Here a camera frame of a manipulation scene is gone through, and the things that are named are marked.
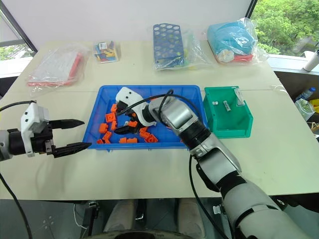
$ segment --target blue plastic item in bag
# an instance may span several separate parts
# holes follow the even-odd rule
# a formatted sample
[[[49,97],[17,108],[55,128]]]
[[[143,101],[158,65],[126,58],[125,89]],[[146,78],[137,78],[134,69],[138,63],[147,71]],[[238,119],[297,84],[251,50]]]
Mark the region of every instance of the blue plastic item in bag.
[[[207,30],[207,40],[213,50],[217,60],[230,62],[240,59],[250,61],[252,57],[245,58],[253,54],[253,49],[257,45],[257,37],[250,32],[254,27],[250,20],[235,21],[210,25]]]

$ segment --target green trees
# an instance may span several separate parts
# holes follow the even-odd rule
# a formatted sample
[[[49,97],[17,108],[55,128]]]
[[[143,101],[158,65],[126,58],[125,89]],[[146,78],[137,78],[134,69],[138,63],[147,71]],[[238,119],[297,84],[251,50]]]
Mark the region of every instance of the green trees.
[[[258,0],[251,19],[268,53],[300,56],[319,42],[319,0]]]

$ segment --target table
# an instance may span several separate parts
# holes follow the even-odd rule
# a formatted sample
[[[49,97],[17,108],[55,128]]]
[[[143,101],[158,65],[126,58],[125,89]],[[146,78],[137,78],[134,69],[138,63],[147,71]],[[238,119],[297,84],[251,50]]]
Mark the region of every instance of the table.
[[[40,56],[56,44],[49,43],[40,50],[39,56],[0,101],[0,106],[30,99],[23,77],[36,66]],[[97,91],[103,84],[197,84],[203,96],[205,86],[238,85],[254,117],[252,133],[249,138],[221,141],[238,157],[243,176],[268,195],[319,192],[316,183],[319,181],[319,145],[288,94],[272,90],[272,86],[280,82],[267,63],[232,68],[214,62],[213,69],[155,72],[151,43],[123,42],[121,49],[122,58],[117,63],[96,64],[91,57],[81,83],[37,97],[39,105],[49,109],[52,120],[73,118],[88,122]],[[19,127],[25,109],[26,106],[16,106],[3,111],[0,128]],[[56,129],[53,140],[57,146],[81,141],[85,128],[82,125]],[[0,171],[19,199],[193,197],[188,156],[186,149],[84,150],[56,159],[46,155],[34,158],[19,155],[0,162]],[[192,166],[199,196],[219,197],[219,193],[205,187],[195,171],[195,162]],[[11,198],[2,184],[0,198]]]

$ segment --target floor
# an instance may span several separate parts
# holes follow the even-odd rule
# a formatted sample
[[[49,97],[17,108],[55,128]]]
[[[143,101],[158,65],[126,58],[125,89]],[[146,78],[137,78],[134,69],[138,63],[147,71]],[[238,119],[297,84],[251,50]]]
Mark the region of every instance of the floor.
[[[212,212],[212,205],[218,205],[219,199],[202,199],[205,207]],[[100,213],[94,222],[93,234],[98,234],[104,228],[109,214],[116,201],[100,201]],[[26,201],[21,200],[29,220],[34,239],[79,239],[81,229],[76,226],[73,216],[72,203]],[[151,199],[147,201],[147,229],[176,231],[174,220],[174,199]],[[84,209],[87,204],[76,205],[76,218],[82,223]],[[319,238],[319,214],[306,210],[301,206],[287,207],[285,209],[290,217],[312,238]],[[230,238],[225,215],[215,216],[217,222],[226,228],[225,233]],[[207,239],[220,239],[207,218],[202,215]],[[22,218],[13,200],[0,200],[0,238],[1,239],[26,239],[27,234]]]

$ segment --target white wall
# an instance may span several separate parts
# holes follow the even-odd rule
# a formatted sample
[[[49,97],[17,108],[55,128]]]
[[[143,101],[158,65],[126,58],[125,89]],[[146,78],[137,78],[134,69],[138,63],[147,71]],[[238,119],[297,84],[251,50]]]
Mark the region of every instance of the white wall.
[[[39,48],[52,40],[151,40],[152,25],[185,23],[197,35],[244,17],[251,0],[2,0]]]

